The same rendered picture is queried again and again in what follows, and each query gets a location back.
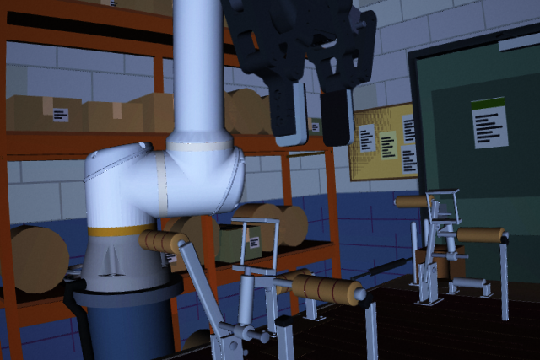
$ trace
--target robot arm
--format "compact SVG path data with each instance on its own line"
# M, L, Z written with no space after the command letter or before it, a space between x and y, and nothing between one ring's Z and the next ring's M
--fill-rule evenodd
M270 90L272 130L279 138L306 131L305 94L298 85L305 55L316 66L322 90L324 143L354 140L352 88L371 79L375 13L360 13L352 0L221 0L240 66ZM253 44L256 37L259 50ZM335 45L324 45L336 41ZM331 60L337 68L332 70Z

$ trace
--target dark floor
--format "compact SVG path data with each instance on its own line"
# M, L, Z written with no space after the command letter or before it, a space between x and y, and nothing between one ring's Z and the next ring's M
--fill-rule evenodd
M444 300L432 307L415 305L417 287L412 276L399 277L370 291L376 301L380 360L540 359L540 285L509 285L509 320L501 319L500 283L492 282L492 298L480 290L461 288L446 295L448 283L440 282ZM333 304L319 308L322 321L294 317L294 357L302 360L367 358L365 311ZM277 340L263 345L245 341L246 360L276 360ZM179 352L166 359L211 360L210 346Z

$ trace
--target metal shelving unit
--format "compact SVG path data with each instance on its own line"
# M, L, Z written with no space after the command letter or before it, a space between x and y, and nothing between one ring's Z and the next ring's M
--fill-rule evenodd
M163 93L163 58L172 58L172 18L128 9L111 8L74 0L0 0L0 60L6 60L7 41L66 46L94 51L109 51L154 58L154 92ZM228 29L224 29L224 65L240 67ZM5 94L6 65L0 63L0 93ZM7 132L5 97L0 97L0 260L3 288L0 308L5 308L11 358L23 360L19 328L72 318L63 304L62 283L43 294L26 294L14 286L13 257L8 202L8 161L86 159L95 150L117 145L151 142L155 150L165 150L169 134L159 133L92 133L92 132ZM322 151L327 168L330 242L305 241L296 248L280 247L278 271L296 270L316 261L332 259L332 276L341 277L339 255L338 204L333 149L322 137L310 137L301 147L280 148L273 136L234 135L235 146L246 156L281 156L283 200L292 205L288 155L296 151ZM162 225L168 218L162 218ZM232 265L214 260L211 218L203 217L205 273L217 299L219 285L238 282L240 273ZM272 266L264 255L250 261L257 266ZM195 291L189 275L184 277L184 292ZM180 332L176 298L171 299L175 349L180 351ZM298 299L291 294L291 313L299 312Z

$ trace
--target yellow bulletin board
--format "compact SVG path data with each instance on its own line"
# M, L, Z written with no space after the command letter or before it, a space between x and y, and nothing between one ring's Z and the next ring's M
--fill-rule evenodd
M354 112L351 181L416 179L413 103Z

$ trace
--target green box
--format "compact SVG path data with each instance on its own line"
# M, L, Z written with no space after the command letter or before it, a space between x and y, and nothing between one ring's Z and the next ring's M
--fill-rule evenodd
M322 118L308 118L308 135L322 135Z
M261 227L247 226L247 235L250 243L246 243L246 255L244 259L249 261L262 257ZM237 263L241 256L242 226L219 225L219 254L216 261L225 263Z

